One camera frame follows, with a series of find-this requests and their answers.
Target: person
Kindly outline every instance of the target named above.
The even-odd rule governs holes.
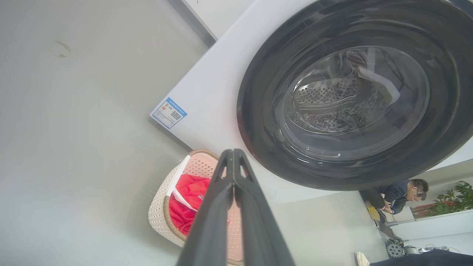
[[[360,194],[371,218],[379,221],[379,210],[397,214],[402,211],[407,201],[425,200],[428,191],[429,184],[424,179],[407,179],[388,186],[362,190]]]
[[[375,263],[370,263],[363,253],[357,252],[355,261],[357,266],[473,266],[473,256],[445,250],[433,250]]]

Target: qr code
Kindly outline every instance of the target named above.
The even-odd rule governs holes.
[[[174,117],[175,120],[181,119],[181,115],[179,113],[177,113],[176,111],[173,111],[171,113],[171,116]]]

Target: blue and white sticker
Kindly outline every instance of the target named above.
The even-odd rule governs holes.
[[[184,112],[179,105],[177,105],[171,98],[167,100],[153,113],[153,117],[156,120],[160,121],[165,127],[170,129],[177,122],[186,116],[187,113]]]

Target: round black door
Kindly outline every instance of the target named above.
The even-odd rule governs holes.
[[[260,48],[237,103],[274,174],[360,190],[411,178],[473,134],[473,3],[319,0]]]

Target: white washing machine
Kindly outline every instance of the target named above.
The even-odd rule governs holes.
[[[248,154],[270,203],[473,159],[473,3],[259,0],[151,117]]]

